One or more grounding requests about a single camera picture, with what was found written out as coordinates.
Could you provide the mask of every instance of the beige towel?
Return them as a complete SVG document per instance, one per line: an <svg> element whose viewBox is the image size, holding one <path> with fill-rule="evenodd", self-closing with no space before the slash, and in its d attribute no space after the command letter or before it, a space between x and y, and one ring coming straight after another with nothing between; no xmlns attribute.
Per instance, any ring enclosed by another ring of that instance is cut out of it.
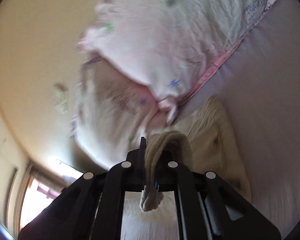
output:
<svg viewBox="0 0 300 240"><path fill-rule="evenodd" d="M239 155L234 131L221 102L209 98L203 107L161 134L150 136L145 153L146 185L143 211L156 209L163 196L154 188L154 169L163 149L173 147L174 159L191 171L216 172L248 201L250 183Z"/></svg>

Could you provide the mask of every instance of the cream fabric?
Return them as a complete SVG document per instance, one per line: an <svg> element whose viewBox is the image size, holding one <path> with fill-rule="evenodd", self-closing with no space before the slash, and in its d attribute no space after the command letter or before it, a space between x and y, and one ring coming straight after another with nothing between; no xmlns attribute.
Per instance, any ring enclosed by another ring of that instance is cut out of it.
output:
<svg viewBox="0 0 300 240"><path fill-rule="evenodd" d="M147 143L146 186L140 201L143 211L156 209L163 198L153 185L154 169L162 150L171 145L177 161L197 173L216 172L251 201L250 183L238 152L232 125L215 96L169 130L152 135Z"/></svg>

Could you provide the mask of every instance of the bed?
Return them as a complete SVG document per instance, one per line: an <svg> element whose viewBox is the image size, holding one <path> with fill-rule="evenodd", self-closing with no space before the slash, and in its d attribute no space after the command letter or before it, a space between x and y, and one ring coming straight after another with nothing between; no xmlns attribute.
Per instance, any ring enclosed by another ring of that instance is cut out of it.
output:
<svg viewBox="0 0 300 240"><path fill-rule="evenodd" d="M232 120L252 204L282 238L300 239L300 4L278 0L236 52L180 109L217 94ZM125 223L125 231L155 225ZM177 231L174 226L171 234ZM154 239L153 235L145 236Z"/></svg>

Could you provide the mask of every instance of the folded cloth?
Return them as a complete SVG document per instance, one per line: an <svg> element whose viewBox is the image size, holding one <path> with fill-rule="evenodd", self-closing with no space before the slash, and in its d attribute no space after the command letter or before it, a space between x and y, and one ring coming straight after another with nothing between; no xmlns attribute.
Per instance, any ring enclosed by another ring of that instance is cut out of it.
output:
<svg viewBox="0 0 300 240"><path fill-rule="evenodd" d="M191 171L216 172L248 201L251 200L249 179L240 158L234 131L226 111L215 96L204 106L161 134L151 135L145 153L146 185L140 207L156 209L162 193L154 187L154 169L162 150L172 147L173 157Z"/></svg>

